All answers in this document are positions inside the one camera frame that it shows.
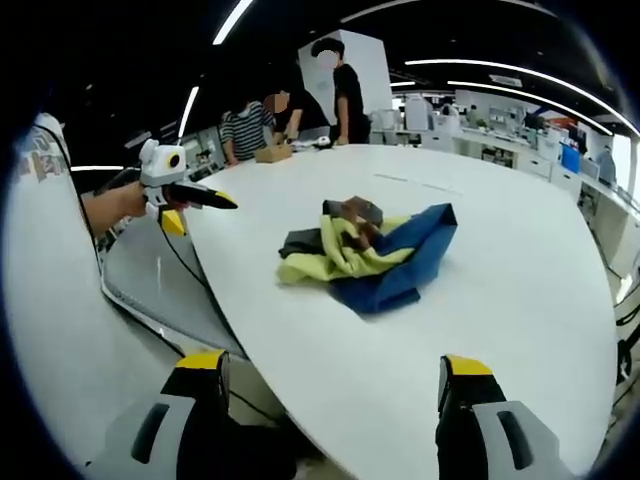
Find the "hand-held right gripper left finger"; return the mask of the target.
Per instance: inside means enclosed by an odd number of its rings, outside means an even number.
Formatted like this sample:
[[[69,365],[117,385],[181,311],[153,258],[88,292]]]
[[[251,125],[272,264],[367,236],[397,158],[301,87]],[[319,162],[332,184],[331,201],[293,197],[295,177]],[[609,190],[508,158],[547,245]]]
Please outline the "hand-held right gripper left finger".
[[[159,393],[109,427],[104,479],[214,479],[223,473],[228,434],[228,352],[216,349],[177,362]]]

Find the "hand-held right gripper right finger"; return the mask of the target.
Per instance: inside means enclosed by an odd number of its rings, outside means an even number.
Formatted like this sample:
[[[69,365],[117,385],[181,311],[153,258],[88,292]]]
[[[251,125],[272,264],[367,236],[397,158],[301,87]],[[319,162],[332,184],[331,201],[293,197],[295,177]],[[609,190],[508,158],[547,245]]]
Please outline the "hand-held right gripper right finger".
[[[492,370],[457,355],[440,358],[441,479],[573,479],[556,435],[522,402],[506,399]]]

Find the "person's left hand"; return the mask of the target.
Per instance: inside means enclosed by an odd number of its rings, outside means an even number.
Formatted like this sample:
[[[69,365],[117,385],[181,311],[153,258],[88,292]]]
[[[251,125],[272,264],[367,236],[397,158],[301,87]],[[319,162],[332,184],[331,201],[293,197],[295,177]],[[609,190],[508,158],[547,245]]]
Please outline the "person's left hand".
[[[146,215],[146,196],[144,186],[135,181],[112,190],[115,198],[117,217],[139,218]]]

